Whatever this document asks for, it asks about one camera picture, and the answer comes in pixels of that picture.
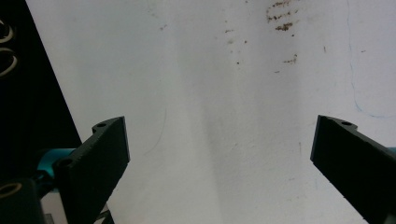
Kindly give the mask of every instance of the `black panel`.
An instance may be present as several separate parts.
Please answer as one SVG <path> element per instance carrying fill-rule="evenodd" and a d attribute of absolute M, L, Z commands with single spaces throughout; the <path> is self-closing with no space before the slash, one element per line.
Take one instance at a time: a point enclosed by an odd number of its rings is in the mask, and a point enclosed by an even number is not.
<path fill-rule="evenodd" d="M 0 48 L 11 49 L 17 69 L 0 79 L 0 181 L 30 176 L 42 148 L 78 147 L 81 141 L 40 41 L 28 6 L 1 0 L 0 19 L 15 33 Z M 5 57 L 0 57 L 7 65 Z"/>
<path fill-rule="evenodd" d="M 340 119 L 318 117 L 311 160 L 369 223 L 395 214 L 396 155 Z"/>

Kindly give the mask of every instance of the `white board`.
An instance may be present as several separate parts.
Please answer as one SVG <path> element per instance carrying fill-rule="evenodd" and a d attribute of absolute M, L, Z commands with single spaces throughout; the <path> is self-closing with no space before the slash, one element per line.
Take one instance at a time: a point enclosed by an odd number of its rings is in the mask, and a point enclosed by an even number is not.
<path fill-rule="evenodd" d="M 317 115 L 396 146 L 396 2 L 28 0 L 85 140 L 125 116 L 116 223 L 364 223 Z"/>

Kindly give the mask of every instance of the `screw hole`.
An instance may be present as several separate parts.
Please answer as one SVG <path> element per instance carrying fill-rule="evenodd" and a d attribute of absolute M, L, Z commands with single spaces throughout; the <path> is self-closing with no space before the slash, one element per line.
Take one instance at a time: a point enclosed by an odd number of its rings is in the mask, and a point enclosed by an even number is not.
<path fill-rule="evenodd" d="M 70 165 L 72 162 L 73 162 L 73 160 L 71 160 L 71 159 L 64 159 L 64 160 L 59 161 L 58 165 L 65 167 L 65 166 Z"/>
<path fill-rule="evenodd" d="M 344 122 L 341 122 L 342 124 L 344 124 L 344 125 L 346 125 L 346 126 L 351 126 L 352 124 L 351 123 L 349 123 L 349 122 L 346 122 L 346 121 L 344 121 Z"/>
<path fill-rule="evenodd" d="M 22 188 L 21 183 L 11 183 L 0 187 L 0 199 L 6 198 L 18 192 Z"/>

